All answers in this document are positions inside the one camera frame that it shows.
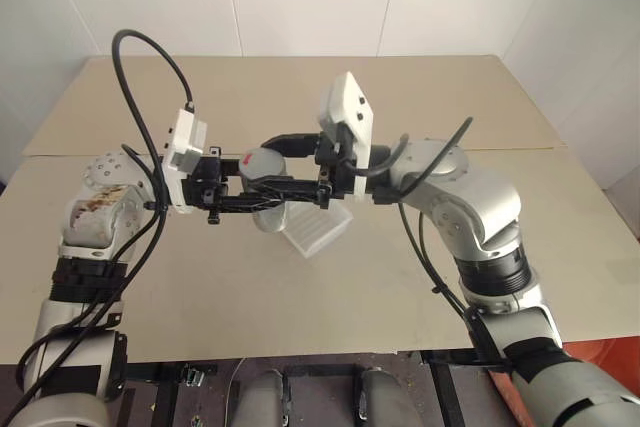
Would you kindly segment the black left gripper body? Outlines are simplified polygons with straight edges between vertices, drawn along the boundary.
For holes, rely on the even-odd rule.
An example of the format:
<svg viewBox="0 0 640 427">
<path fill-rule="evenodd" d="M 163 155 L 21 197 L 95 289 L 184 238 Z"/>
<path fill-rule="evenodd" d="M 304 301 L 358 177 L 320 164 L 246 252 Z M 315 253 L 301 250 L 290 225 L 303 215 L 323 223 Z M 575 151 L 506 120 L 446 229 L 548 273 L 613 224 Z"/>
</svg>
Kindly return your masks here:
<svg viewBox="0 0 640 427">
<path fill-rule="evenodd" d="M 237 173 L 222 173 L 221 160 L 233 159 L 221 156 L 221 148 L 214 147 L 209 155 L 201 157 L 193 172 L 182 181 L 182 192 L 188 207 L 207 211 L 207 223 L 220 223 L 219 201 L 229 194 L 229 178 Z"/>
</svg>

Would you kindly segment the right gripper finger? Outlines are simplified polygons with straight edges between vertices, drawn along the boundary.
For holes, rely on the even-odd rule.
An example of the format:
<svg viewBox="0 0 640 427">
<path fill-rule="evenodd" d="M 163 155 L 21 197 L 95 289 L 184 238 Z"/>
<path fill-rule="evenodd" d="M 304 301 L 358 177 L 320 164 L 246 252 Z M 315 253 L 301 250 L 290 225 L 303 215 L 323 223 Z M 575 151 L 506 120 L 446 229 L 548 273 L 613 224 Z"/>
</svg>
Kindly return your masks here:
<svg viewBox="0 0 640 427">
<path fill-rule="evenodd" d="M 318 203 L 321 200 L 318 183 L 291 176 L 263 176 L 246 182 L 240 199 L 251 203 L 285 201 Z"/>
<path fill-rule="evenodd" d="M 278 152 L 285 158 L 306 158 L 315 155 L 319 141 L 319 133 L 281 134 L 266 140 L 261 147 Z"/>
</svg>

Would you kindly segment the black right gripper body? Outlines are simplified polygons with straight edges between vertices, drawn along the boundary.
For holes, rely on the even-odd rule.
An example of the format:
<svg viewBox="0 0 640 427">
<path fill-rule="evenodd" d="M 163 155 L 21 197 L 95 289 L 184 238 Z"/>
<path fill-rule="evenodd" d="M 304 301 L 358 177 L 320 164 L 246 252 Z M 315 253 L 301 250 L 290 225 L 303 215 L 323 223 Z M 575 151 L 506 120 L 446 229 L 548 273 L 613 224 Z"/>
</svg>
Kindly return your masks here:
<svg viewBox="0 0 640 427">
<path fill-rule="evenodd" d="M 353 137 L 346 130 L 335 141 L 320 134 L 314 160 L 319 167 L 316 204 L 321 209 L 327 209 L 332 199 L 342 200 L 353 193 L 353 174 L 346 168 L 352 152 Z"/>
</svg>

